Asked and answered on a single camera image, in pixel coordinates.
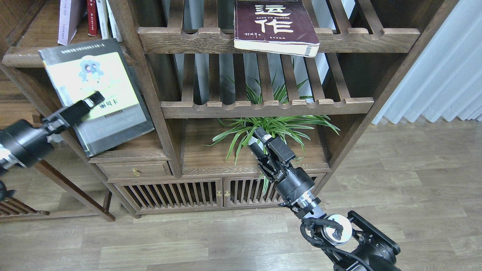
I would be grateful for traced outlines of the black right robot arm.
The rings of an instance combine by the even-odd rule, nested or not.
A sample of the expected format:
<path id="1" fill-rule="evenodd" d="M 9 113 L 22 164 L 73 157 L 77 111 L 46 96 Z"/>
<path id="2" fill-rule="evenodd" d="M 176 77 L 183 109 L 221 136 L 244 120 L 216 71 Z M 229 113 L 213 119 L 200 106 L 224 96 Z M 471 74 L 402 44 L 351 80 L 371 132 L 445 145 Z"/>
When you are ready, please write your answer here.
<path id="1" fill-rule="evenodd" d="M 301 220 L 300 232 L 312 246 L 322 249 L 332 261 L 335 271 L 396 271 L 399 245 L 355 211 L 346 216 L 328 215 L 320 207 L 320 199 L 312 194 L 314 181 L 303 168 L 294 168 L 295 154 L 279 137 L 263 128 L 254 136 L 258 143 L 250 149 L 258 167 L 283 201 Z"/>

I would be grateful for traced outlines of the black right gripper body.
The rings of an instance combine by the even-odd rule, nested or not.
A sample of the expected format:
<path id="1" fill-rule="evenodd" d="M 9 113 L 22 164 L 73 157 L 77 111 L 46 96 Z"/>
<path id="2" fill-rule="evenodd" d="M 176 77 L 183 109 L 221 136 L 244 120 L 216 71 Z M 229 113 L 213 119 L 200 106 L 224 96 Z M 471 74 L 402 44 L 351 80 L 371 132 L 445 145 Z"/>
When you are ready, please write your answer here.
<path id="1" fill-rule="evenodd" d="M 258 168 L 281 196 L 279 207 L 316 208 L 317 198 L 311 190 L 315 183 L 303 168 L 294 168 L 291 160 L 295 154 L 280 138 L 264 143 L 267 154 L 257 158 Z"/>

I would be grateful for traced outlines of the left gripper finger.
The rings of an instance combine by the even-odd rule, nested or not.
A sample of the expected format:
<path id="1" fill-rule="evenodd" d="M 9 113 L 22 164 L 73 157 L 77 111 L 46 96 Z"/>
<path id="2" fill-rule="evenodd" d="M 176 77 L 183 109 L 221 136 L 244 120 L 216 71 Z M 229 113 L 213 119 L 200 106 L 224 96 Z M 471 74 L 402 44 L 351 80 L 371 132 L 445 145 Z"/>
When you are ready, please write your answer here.
<path id="1" fill-rule="evenodd" d="M 83 103 L 87 106 L 89 110 L 93 109 L 95 106 L 104 102 L 104 96 L 99 92 L 95 91 L 92 95 L 83 99 Z"/>

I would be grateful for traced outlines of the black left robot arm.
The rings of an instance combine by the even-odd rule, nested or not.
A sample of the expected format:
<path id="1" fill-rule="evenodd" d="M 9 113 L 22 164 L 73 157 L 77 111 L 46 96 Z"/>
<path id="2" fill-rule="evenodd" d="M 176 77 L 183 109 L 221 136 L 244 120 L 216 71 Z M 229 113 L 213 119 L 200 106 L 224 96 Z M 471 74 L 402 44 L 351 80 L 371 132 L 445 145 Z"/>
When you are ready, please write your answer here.
<path id="1" fill-rule="evenodd" d="M 104 100 L 104 96 L 95 91 L 70 107 L 62 107 L 43 118 L 40 127 L 34 127 L 27 120 L 21 119 L 1 130 L 0 174 L 5 175 L 14 165 L 28 168 L 41 161 L 53 151 L 50 143 L 53 134 L 60 134 L 70 127 L 80 125 L 82 118 Z"/>

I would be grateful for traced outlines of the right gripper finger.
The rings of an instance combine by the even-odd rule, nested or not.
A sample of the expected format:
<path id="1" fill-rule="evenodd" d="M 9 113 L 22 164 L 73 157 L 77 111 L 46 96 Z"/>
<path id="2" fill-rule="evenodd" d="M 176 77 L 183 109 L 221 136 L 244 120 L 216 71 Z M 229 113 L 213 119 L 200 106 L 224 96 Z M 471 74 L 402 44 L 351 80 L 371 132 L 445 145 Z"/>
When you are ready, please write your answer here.
<path id="1" fill-rule="evenodd" d="M 266 154 L 264 153 L 264 145 L 260 142 L 253 142 L 249 144 L 249 148 L 256 158 L 264 158 Z"/>
<path id="2" fill-rule="evenodd" d="M 261 143 L 267 143 L 273 139 L 273 137 L 268 134 L 263 127 L 258 127 L 254 130 L 254 137 L 256 137 Z"/>

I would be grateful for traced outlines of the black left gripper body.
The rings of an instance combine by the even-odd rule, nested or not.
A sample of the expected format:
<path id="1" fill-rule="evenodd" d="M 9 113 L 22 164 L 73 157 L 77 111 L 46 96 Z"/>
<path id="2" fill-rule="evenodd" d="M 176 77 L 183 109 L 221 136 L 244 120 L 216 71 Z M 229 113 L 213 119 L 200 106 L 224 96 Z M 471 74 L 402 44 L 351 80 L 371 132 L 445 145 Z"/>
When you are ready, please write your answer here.
<path id="1" fill-rule="evenodd" d="M 63 107 L 44 119 L 36 128 L 21 119 L 0 132 L 1 168 L 14 165 L 31 167 L 53 150 L 49 137 L 60 134 L 81 123 L 84 115 L 91 111 L 91 100 L 79 100 L 70 107 Z"/>

